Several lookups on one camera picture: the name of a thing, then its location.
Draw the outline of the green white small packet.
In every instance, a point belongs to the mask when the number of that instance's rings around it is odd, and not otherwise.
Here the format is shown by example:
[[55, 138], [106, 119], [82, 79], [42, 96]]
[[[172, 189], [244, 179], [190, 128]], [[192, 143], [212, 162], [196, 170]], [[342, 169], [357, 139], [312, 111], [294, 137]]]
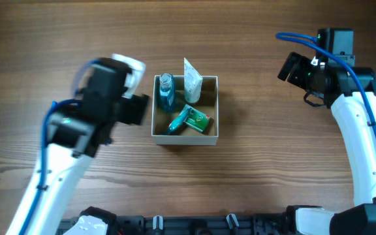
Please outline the green white small packet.
[[187, 110], [189, 112], [187, 118], [184, 120], [184, 124], [200, 133], [203, 133], [210, 124], [212, 119], [211, 116], [197, 110], [196, 108], [193, 108], [188, 104], [183, 107], [181, 114], [185, 113]]

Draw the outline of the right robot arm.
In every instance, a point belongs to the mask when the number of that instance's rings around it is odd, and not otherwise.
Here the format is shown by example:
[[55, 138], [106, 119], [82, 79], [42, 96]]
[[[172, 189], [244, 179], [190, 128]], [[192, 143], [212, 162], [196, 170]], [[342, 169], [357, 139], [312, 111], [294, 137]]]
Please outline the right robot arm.
[[376, 74], [357, 67], [352, 29], [320, 29], [316, 36], [279, 32], [279, 40], [315, 51], [289, 54], [279, 79], [320, 99], [341, 131], [352, 172], [354, 205], [342, 212], [320, 206], [290, 206], [284, 234], [376, 234]]

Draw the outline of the white lotion tube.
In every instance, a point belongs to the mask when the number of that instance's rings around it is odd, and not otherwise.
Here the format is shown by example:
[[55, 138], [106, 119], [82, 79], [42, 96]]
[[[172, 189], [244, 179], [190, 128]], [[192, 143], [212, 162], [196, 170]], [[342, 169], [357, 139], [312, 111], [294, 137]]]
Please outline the white lotion tube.
[[184, 59], [184, 91], [185, 100], [188, 103], [196, 103], [200, 99], [203, 77], [198, 71]]

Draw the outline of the blue mouthwash bottle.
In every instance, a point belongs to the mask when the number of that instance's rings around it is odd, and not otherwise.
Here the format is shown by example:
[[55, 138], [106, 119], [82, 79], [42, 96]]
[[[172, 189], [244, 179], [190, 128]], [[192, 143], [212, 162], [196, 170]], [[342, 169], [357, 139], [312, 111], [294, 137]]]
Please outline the blue mouthwash bottle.
[[159, 96], [162, 109], [172, 113], [175, 106], [175, 86], [172, 74], [164, 73], [159, 77]]

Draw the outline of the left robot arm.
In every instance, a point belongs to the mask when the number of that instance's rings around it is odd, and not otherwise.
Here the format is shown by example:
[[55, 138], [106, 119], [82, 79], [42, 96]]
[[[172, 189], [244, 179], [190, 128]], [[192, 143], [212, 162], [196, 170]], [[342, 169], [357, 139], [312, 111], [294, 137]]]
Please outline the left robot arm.
[[41, 128], [33, 174], [8, 234], [54, 234], [80, 178], [116, 123], [140, 125], [149, 97], [135, 95], [146, 64], [119, 54], [88, 61], [72, 97], [54, 101]]

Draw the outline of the Colgate toothpaste tube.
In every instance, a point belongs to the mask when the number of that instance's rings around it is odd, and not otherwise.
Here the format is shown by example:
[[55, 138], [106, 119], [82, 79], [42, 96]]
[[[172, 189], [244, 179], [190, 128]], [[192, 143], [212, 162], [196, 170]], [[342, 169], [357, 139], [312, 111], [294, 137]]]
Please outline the Colgate toothpaste tube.
[[181, 111], [181, 113], [171, 121], [164, 135], [175, 135], [183, 126], [185, 120], [189, 117], [192, 108], [188, 107]]

